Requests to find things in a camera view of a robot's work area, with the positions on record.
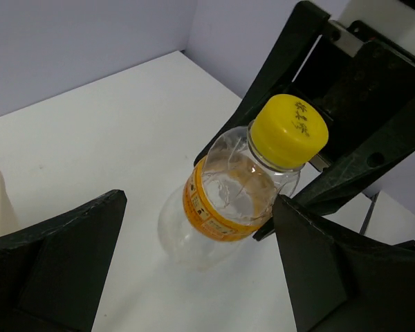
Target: plastic bottle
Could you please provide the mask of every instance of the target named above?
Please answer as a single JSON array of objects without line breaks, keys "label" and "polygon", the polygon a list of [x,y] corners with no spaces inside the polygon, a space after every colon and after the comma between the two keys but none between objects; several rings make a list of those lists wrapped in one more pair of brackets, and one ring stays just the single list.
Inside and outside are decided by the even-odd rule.
[{"label": "plastic bottle", "polygon": [[270,218],[278,194],[294,192],[304,163],[328,136],[311,105],[273,96],[248,127],[221,135],[168,198],[158,220],[162,247],[197,270],[230,255]]}]

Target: bottle label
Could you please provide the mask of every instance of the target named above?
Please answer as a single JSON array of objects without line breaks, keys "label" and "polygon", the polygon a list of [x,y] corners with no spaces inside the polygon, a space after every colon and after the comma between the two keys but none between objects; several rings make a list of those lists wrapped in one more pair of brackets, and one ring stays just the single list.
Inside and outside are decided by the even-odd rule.
[{"label": "bottle label", "polygon": [[205,158],[194,168],[183,190],[183,207],[187,220],[205,236],[216,241],[238,241],[261,227],[241,225],[221,216],[209,202],[203,190],[201,172]]}]

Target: bottle body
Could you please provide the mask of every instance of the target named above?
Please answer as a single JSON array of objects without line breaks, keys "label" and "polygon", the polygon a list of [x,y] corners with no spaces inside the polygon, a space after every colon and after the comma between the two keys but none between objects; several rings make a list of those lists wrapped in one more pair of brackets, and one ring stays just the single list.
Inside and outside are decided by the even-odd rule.
[{"label": "bottle body", "polygon": [[163,206],[158,235],[175,261],[198,270],[216,264],[270,218],[278,194],[295,190],[301,167],[265,160],[252,144],[251,126],[221,135]]}]

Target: table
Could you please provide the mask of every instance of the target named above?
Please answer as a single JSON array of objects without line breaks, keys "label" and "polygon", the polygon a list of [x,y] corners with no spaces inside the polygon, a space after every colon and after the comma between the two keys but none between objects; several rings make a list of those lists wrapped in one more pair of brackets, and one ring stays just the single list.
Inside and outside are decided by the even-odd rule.
[{"label": "table", "polygon": [[[239,103],[175,52],[0,118],[0,169],[23,227],[126,192],[93,331],[295,331],[275,236],[199,273],[173,264],[156,234],[166,198]],[[300,187],[315,176],[307,165]],[[369,200],[353,202],[331,218],[360,227],[347,216]]]}]

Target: yellow bottle cap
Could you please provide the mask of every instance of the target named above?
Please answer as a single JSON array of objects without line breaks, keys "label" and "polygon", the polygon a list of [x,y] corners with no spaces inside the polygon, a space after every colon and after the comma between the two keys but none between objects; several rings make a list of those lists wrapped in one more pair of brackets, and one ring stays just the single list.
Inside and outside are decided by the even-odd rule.
[{"label": "yellow bottle cap", "polygon": [[310,104],[293,95],[274,95],[255,118],[250,137],[267,161],[294,169],[326,145],[329,132]]}]

